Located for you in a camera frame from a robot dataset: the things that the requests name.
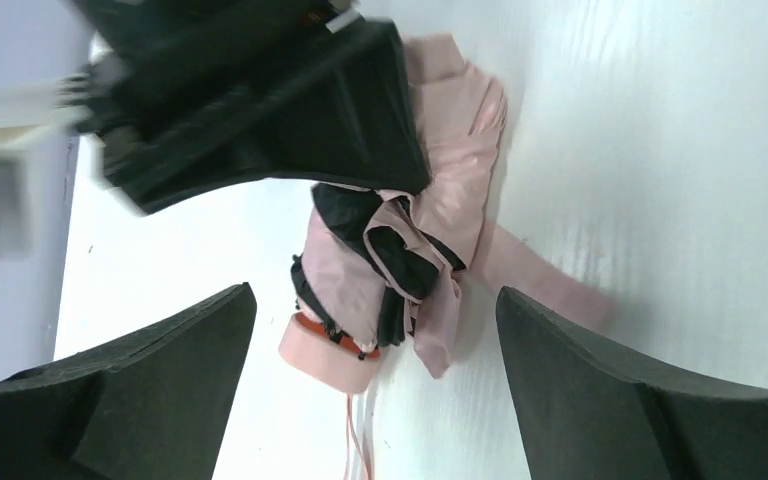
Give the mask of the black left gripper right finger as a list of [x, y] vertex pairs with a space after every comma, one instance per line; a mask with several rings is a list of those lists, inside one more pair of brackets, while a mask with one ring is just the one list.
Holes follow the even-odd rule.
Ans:
[[768, 389], [657, 360], [510, 287], [496, 324], [533, 478], [768, 479]]

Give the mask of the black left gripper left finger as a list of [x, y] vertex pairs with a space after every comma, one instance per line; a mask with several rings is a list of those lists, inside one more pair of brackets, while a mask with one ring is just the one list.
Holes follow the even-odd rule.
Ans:
[[257, 304], [233, 285], [0, 381], [0, 479], [213, 476]]

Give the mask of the pink and black umbrella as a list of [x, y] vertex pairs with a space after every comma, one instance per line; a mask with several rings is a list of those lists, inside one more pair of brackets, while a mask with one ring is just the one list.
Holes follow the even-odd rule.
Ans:
[[384, 348], [414, 339], [428, 372], [453, 360], [461, 280], [518, 289], [565, 318], [599, 328], [609, 299], [488, 220], [485, 204], [507, 118], [501, 81], [466, 60], [454, 38], [408, 39], [414, 123], [430, 183], [412, 195], [321, 182], [291, 277], [297, 309], [283, 360], [341, 391], [365, 392]]

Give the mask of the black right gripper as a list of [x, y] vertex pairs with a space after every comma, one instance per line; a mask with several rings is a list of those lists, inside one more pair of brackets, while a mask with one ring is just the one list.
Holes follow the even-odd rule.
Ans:
[[85, 128], [102, 173], [152, 214], [224, 187], [303, 179], [418, 193], [430, 181], [396, 25], [346, 1], [78, 1], [110, 51]]

